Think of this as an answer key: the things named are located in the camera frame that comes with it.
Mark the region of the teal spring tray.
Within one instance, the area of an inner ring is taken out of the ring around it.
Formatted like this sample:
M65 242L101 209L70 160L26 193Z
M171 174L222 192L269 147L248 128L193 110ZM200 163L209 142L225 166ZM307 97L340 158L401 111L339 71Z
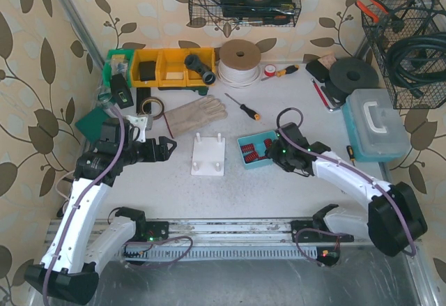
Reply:
M266 147L263 143L265 139L271 139L274 142L278 138L277 133L273 130L261 132L237 139L238 148L243 160L243 166L246 170L258 169L272 164L272 160L266 156ZM245 144L254 144L256 151L248 155L243 155L240 147Z

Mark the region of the black orange flathead screwdriver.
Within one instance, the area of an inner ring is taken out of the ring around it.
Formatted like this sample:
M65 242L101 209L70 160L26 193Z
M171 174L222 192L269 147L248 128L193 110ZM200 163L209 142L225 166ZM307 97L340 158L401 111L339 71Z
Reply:
M258 112L254 111L253 109L250 109L249 107L246 106L246 104L238 102L236 99L231 97L228 93L225 93L225 96L230 98L232 101L234 101L239 106L239 108L241 110L243 110L246 113L246 115L248 115L251 119L253 119L255 121L261 120L261 116Z

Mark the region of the large red spring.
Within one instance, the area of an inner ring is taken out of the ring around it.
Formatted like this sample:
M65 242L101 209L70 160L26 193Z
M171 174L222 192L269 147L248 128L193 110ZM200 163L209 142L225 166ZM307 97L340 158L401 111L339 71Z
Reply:
M272 146L272 140L271 140L271 139L265 139L265 140L263 141L263 143L264 143L266 149L270 149L271 146Z

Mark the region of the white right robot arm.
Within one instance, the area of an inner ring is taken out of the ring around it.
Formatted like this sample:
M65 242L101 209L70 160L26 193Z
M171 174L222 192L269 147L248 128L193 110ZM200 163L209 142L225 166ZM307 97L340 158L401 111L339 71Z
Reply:
M411 186L391 184L370 176L342 160L319 141L308 144L295 123L276 130L266 156L286 172L299 171L329 182L360 205L350 211L330 204L314 215L314 230L328 236L370 240L383 254L415 255L415 241L427 231Z

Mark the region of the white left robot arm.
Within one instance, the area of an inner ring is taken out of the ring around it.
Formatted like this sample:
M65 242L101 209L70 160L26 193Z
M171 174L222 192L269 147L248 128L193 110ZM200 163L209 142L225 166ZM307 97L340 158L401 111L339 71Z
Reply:
M107 119L93 149L77 160L70 199L54 240L40 263L30 265L24 274L46 305L50 298L88 304L115 253L128 241L148 241L145 213L122 207L107 229L89 242L102 202L123 168L167 161L177 147L164 136L139 142L133 137L134 129L127 119Z

